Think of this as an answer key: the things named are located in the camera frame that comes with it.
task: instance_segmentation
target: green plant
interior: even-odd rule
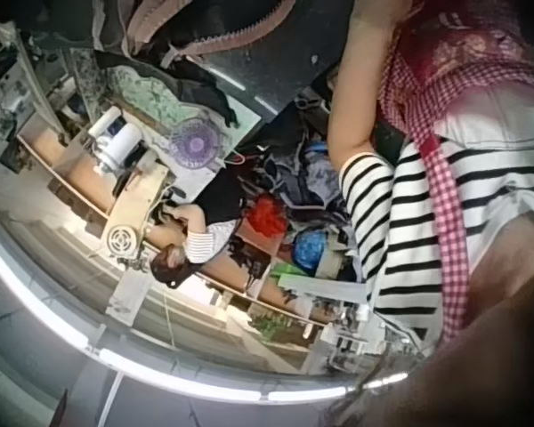
[[[257,316],[251,319],[249,325],[257,329],[265,341],[272,341],[277,332],[287,328],[287,319],[280,315]]]

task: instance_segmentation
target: fan guard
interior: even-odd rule
[[[107,235],[107,247],[117,257],[129,258],[136,254],[138,238],[132,227],[117,225]]]
[[[211,120],[195,117],[182,121],[170,137],[170,152],[187,169],[206,167],[217,157],[222,132]]]

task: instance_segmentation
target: pile of clothing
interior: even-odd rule
[[[243,185],[251,199],[266,192],[284,206],[287,242],[306,229],[332,225],[341,230],[350,224],[324,141],[303,141],[293,151],[273,151],[255,163]]]

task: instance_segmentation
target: red fabric bundle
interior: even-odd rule
[[[255,207],[247,213],[247,220],[255,231],[272,238],[287,231],[283,210],[272,197],[263,194]]]

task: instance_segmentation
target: woman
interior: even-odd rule
[[[194,203],[164,205],[160,217],[165,226],[179,228],[179,223],[184,224],[187,234],[182,245],[169,245],[152,260],[154,278],[175,289],[220,253],[239,225],[243,203],[237,176],[222,169]]]
[[[354,5],[329,152],[370,307],[424,352],[534,276],[534,70],[512,16],[494,0]],[[369,142],[378,98],[411,139],[395,167]]]

